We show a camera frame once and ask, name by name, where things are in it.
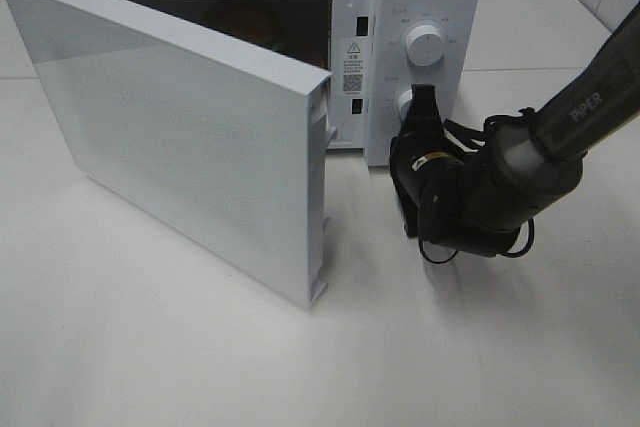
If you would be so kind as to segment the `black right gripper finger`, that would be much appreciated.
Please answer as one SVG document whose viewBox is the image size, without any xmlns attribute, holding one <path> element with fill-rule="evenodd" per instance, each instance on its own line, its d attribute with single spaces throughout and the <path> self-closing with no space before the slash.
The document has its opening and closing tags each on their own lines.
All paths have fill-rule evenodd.
<svg viewBox="0 0 640 427">
<path fill-rule="evenodd" d="M 411 102 L 401 124 L 402 133 L 443 133 L 435 87 L 430 84 L 413 84 Z"/>
</svg>

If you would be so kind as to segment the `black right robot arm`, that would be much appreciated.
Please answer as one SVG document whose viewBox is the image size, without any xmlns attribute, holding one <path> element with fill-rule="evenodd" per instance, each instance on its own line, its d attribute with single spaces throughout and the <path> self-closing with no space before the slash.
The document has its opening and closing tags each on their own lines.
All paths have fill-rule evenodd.
<svg viewBox="0 0 640 427">
<path fill-rule="evenodd" d="M 415 84 L 390 144 L 408 237 L 482 257 L 517 258 L 534 218 L 579 184 L 588 151 L 639 114 L 639 10 L 542 108 L 493 115 L 482 129 L 443 120 L 435 88 Z"/>
</svg>

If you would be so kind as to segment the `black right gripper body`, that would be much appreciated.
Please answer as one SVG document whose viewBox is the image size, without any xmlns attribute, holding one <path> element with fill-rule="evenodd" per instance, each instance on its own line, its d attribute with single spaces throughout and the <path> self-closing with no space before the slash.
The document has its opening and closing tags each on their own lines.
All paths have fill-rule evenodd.
<svg viewBox="0 0 640 427">
<path fill-rule="evenodd" d="M 420 240 L 470 240 L 459 180 L 471 154 L 447 137 L 412 132 L 392 140 L 390 173 L 405 233 Z"/>
</svg>

